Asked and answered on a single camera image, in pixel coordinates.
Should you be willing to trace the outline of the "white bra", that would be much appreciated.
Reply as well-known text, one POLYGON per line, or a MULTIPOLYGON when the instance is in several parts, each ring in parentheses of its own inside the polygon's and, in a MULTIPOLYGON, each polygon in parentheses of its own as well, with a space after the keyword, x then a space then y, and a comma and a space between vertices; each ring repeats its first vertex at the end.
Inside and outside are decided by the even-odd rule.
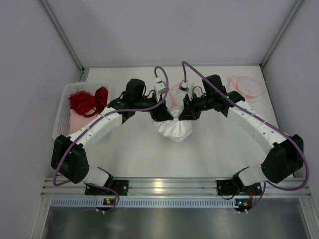
POLYGON ((178 120, 180 113, 182 113, 182 107, 175 107, 168 111, 173 116, 173 120, 154 121, 153 124, 164 137, 176 142, 182 142, 192 133, 192 121, 178 120))

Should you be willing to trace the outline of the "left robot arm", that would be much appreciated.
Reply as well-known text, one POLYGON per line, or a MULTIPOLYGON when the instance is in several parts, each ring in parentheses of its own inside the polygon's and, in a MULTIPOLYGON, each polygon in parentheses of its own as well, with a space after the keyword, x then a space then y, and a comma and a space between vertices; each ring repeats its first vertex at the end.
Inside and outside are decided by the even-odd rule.
POLYGON ((130 79, 120 97, 110 101, 103 111, 77 132, 60 135, 54 142, 51 167, 70 182, 110 187, 112 175, 99 167, 90 166, 86 150, 94 146, 114 128, 124 124, 135 112, 147 112, 154 121, 173 117, 165 104, 167 82, 156 78, 152 96, 144 94, 145 83, 130 79))

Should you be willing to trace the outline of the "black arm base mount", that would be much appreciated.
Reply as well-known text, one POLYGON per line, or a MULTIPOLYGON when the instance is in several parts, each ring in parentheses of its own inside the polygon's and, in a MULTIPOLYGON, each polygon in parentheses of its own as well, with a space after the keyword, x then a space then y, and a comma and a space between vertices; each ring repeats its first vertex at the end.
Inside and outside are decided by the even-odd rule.
POLYGON ((251 186, 242 186, 234 179, 217 180, 218 196, 261 196, 262 187, 260 183, 251 186))

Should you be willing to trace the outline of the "pink-trimmed mesh laundry bag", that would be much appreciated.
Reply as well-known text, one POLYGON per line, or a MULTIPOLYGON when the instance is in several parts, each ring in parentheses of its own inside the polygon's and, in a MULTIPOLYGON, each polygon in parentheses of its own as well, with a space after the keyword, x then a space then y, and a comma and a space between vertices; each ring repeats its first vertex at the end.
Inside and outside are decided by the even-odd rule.
POLYGON ((179 88, 179 84, 173 85, 166 97, 166 106, 169 110, 175 109, 177 107, 183 106, 183 99, 187 92, 179 88))

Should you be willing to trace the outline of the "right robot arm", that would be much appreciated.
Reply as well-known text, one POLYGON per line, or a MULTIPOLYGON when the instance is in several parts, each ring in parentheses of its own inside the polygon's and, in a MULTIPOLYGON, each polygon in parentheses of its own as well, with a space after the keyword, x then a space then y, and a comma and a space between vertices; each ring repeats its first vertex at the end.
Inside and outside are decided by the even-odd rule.
POLYGON ((193 90, 189 90, 184 97, 179 121, 197 120, 203 111, 215 110, 242 127, 266 154, 261 164, 244 168, 233 175, 238 187, 267 181, 277 184, 303 167, 304 161, 300 155, 303 140, 297 134, 286 138, 266 122, 261 122, 242 95, 237 91, 226 91, 220 76, 211 75, 202 83, 204 94, 198 97, 193 90))

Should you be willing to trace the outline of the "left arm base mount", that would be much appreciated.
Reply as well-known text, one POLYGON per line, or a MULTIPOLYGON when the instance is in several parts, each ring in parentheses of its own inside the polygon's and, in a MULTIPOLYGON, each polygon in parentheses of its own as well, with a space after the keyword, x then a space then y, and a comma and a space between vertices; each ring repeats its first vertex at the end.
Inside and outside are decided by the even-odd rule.
MULTIPOLYGON (((117 192, 120 196, 126 196, 129 189, 129 180, 123 179, 113 179, 108 182, 105 187, 112 189, 117 192)), ((85 195, 87 196, 105 196, 105 195, 115 195, 112 191, 97 188, 94 186, 86 186, 85 195)))

